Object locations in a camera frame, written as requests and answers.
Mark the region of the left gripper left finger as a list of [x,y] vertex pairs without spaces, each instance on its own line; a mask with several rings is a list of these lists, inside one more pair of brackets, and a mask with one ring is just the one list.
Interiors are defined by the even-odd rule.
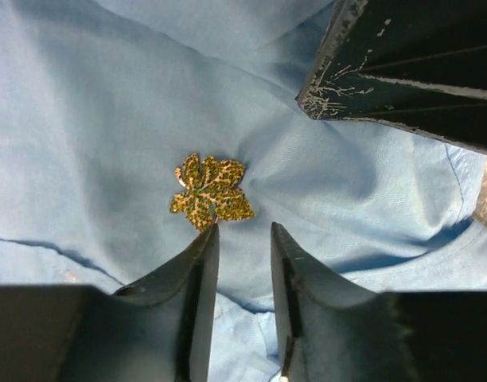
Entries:
[[0,286],[0,381],[205,381],[219,228],[114,294]]

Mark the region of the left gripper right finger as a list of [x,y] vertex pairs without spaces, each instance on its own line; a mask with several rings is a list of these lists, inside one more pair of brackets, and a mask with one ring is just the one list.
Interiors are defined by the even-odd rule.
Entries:
[[285,381],[487,381],[487,291],[376,293],[271,225]]

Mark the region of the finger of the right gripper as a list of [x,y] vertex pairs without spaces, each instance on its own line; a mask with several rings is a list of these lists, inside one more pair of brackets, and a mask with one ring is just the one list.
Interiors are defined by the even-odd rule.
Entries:
[[297,101],[487,154],[487,1],[336,2]]

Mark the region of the gold metal brooch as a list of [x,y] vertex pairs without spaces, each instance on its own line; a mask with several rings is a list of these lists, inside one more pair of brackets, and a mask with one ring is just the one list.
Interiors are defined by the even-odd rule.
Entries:
[[199,159],[190,154],[175,177],[183,190],[174,194],[169,212],[183,213],[199,232],[223,221],[241,221],[255,216],[251,203],[239,187],[246,166],[236,160],[217,160],[213,156]]

